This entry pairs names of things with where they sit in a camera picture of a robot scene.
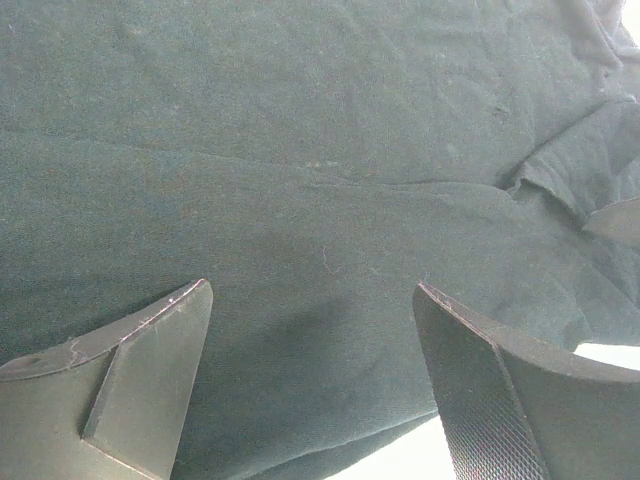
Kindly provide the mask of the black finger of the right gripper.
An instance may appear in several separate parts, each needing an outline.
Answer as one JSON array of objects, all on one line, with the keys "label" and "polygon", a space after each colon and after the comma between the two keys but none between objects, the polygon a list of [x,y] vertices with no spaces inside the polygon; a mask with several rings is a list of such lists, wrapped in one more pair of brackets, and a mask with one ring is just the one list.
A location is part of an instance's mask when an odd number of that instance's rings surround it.
[{"label": "black finger of the right gripper", "polygon": [[583,230],[625,245],[638,246],[639,216],[639,198],[624,200],[591,213]]}]

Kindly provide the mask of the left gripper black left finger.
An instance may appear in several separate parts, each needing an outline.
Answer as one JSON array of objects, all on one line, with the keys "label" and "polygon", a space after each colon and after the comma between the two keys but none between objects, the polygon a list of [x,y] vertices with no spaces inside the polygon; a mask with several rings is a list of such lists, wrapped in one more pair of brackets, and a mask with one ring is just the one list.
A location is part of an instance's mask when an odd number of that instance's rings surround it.
[{"label": "left gripper black left finger", "polygon": [[212,304],[200,279],[2,365],[2,478],[170,478]]}]

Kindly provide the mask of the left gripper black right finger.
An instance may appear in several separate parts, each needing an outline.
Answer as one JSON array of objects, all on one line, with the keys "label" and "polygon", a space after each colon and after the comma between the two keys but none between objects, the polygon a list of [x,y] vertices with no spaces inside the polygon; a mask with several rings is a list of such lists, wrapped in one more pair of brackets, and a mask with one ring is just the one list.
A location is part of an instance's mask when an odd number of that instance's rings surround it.
[{"label": "left gripper black right finger", "polygon": [[424,283],[413,311],[457,478],[638,478],[638,371],[528,336]]}]

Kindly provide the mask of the black t shirt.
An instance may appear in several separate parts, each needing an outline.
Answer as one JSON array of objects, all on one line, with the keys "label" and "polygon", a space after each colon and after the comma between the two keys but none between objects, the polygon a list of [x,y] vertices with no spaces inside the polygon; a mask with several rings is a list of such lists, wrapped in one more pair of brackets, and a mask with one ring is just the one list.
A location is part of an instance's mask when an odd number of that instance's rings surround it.
[{"label": "black t shirt", "polygon": [[174,475],[323,479],[431,419],[419,282],[639,340],[619,1],[5,1],[1,358],[205,278]]}]

